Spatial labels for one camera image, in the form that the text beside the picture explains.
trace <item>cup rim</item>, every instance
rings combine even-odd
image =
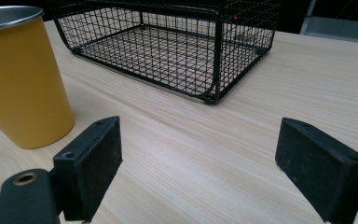
[[[0,30],[24,24],[43,16],[43,9],[30,6],[0,7]]]

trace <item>wood grain surface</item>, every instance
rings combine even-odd
[[[93,121],[120,116],[124,161],[93,223],[323,223],[275,150],[287,117],[358,151],[357,43],[278,32],[220,104],[206,105],[79,59],[46,26],[76,124],[31,150],[0,132],[0,186],[22,170],[51,169]]]

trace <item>dark background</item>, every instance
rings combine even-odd
[[[43,19],[51,20],[47,0],[0,0],[0,6],[19,5],[42,7]],[[299,34],[310,6],[310,0],[283,0],[278,30]],[[358,21],[358,0],[318,0],[313,16]]]

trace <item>basket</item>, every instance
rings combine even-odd
[[[210,104],[269,52],[282,4],[282,0],[49,2],[61,38],[75,55]]]

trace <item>yellow cup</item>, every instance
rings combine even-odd
[[[74,116],[38,7],[0,7],[0,130],[17,146],[64,137]]]

